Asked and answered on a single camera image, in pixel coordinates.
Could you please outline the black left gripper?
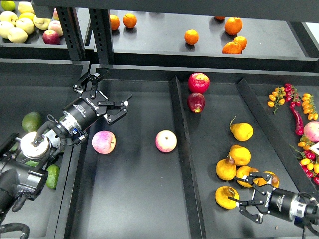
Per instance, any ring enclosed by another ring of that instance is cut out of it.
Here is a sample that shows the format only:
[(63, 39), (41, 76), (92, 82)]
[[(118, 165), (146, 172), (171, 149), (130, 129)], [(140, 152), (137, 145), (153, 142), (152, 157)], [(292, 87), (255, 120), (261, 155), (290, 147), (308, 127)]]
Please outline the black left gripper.
[(108, 71), (102, 74), (87, 72), (73, 84), (73, 90), (81, 95), (68, 104), (63, 113), (76, 129), (86, 130), (100, 117), (103, 117), (108, 125), (112, 125), (127, 114), (132, 94), (128, 94), (127, 98), (121, 101), (109, 101), (97, 90), (99, 82), (107, 73)]

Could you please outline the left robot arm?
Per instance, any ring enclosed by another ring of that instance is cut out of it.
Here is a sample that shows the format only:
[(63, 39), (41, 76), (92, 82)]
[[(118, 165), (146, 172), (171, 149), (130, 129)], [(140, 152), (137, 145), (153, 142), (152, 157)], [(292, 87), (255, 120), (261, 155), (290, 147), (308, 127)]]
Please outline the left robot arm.
[[(0, 222), (23, 224), (29, 227), (31, 239), (63, 237), (69, 207), (72, 205), (73, 186), (77, 176), (79, 157), (87, 146), (90, 126), (99, 121), (108, 123), (128, 109), (129, 94), (113, 97), (106, 81), (111, 70), (98, 69), (94, 74), (59, 76), (56, 82), (41, 83), (40, 76), (27, 82), (0, 87)], [(41, 167), (26, 165), (27, 153), (19, 145), (26, 133), (22, 121), (29, 112), (38, 112), (42, 122), (62, 121), (68, 105), (90, 99), (94, 109), (98, 102), (106, 105), (100, 113), (91, 112), (90, 121), (83, 123), (72, 117), (68, 126), (60, 126), (64, 147), (54, 138), (39, 160)]]

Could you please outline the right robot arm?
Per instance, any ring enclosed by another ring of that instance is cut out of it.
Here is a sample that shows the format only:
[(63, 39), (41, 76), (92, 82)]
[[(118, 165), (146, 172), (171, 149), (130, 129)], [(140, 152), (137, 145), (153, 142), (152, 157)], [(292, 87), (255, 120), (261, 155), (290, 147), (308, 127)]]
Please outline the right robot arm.
[(319, 224), (319, 202), (308, 193), (294, 193), (274, 187), (273, 175), (264, 172), (250, 172), (236, 180), (248, 183), (253, 188), (252, 199), (241, 201), (234, 197), (229, 200), (236, 202), (240, 214), (251, 221), (261, 224), (264, 215), (294, 222), (295, 226), (303, 229), (302, 238), (306, 237), (306, 230), (318, 236), (319, 232), (313, 226)]

